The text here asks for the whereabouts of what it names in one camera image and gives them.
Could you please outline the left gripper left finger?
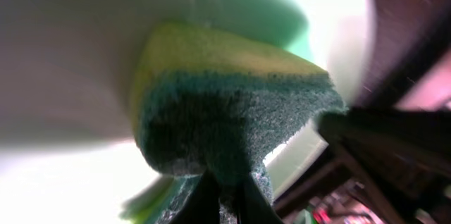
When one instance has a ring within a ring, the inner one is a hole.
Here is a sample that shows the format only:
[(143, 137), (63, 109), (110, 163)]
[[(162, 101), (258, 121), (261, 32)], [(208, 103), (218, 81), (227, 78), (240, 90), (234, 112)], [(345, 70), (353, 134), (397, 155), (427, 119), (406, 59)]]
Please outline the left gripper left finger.
[(170, 224), (219, 224), (220, 192), (214, 175), (206, 171)]

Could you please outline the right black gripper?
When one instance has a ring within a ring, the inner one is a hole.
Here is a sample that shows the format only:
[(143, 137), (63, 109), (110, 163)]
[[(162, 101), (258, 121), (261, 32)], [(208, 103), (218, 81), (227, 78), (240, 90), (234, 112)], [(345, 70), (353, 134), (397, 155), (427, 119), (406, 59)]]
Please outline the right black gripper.
[(353, 108), (314, 120), (326, 150), (276, 200), (286, 217), (348, 180), (351, 195), (387, 223), (417, 223), (423, 210), (435, 223), (450, 222), (450, 112)]

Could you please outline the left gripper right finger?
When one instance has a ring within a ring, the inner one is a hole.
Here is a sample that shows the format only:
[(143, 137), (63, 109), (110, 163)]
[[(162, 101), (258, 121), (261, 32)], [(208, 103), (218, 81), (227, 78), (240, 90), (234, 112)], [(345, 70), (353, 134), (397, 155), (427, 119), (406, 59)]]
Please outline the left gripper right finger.
[(235, 212), (238, 224), (283, 224), (250, 174), (236, 187)]

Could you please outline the green yellow sponge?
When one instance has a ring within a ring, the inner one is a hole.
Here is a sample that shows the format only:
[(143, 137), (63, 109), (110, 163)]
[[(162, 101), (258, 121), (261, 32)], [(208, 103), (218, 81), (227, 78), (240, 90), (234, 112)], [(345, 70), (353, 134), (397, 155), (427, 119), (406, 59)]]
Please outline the green yellow sponge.
[(237, 222), (242, 180), (250, 174), (271, 205), (265, 157), (312, 118), (344, 109), (328, 73), (284, 49), (207, 27), (159, 25), (135, 69), (130, 119), (161, 178), (121, 216), (170, 223), (209, 171), (221, 191), (220, 223)]

